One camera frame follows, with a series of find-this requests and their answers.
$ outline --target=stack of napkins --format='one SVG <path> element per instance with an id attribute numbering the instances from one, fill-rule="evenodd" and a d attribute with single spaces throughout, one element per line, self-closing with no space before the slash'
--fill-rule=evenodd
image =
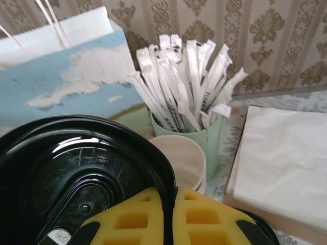
<path id="1" fill-rule="evenodd" d="M 250 106 L 226 193 L 327 234 L 327 114 Z"/>

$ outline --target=table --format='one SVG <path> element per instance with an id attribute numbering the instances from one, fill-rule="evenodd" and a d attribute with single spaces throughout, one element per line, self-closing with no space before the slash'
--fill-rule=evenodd
<path id="1" fill-rule="evenodd" d="M 206 195 L 222 201 L 231 165 L 240 141 L 246 111 L 249 105 L 292 111 L 327 113 L 327 91 L 264 97 L 233 101 L 232 116 L 225 119 L 221 128 L 220 165 L 215 177 L 207 183 Z M 276 231 L 281 245 L 310 245 L 294 236 Z"/>

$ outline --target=wallpaper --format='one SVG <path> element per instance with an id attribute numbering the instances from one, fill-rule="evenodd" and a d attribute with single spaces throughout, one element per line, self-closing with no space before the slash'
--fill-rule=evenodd
<path id="1" fill-rule="evenodd" d="M 313 91 L 327 87 L 327 1 L 324 0 L 50 0 L 59 20 L 106 6 L 125 31 L 131 53 L 178 33 L 183 41 L 226 43 L 232 76 L 249 77 L 235 95 Z M 0 0 L 11 34 L 47 24 L 33 0 Z"/>

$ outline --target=lid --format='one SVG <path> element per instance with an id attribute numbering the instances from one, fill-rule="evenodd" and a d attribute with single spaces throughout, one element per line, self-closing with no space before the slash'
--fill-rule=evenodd
<path id="1" fill-rule="evenodd" d="M 39 244 L 58 229 L 73 234 L 86 219 L 151 186 L 164 209 L 172 205 L 175 179 L 164 155 L 105 119 L 33 121 L 0 138 L 0 154 L 0 208 L 10 244 Z"/>

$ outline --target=mint green container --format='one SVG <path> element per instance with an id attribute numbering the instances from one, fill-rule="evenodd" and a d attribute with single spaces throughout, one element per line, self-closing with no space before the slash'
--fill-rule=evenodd
<path id="1" fill-rule="evenodd" d="M 159 126 L 151 115 L 153 129 L 157 136 L 159 135 L 181 135 L 190 138 L 198 143 L 202 148 L 206 157 L 206 180 L 215 176 L 219 164 L 219 146 L 220 146 L 220 128 L 222 124 L 222 116 L 218 116 L 216 122 L 209 128 L 193 133 L 179 133 L 166 130 Z"/>

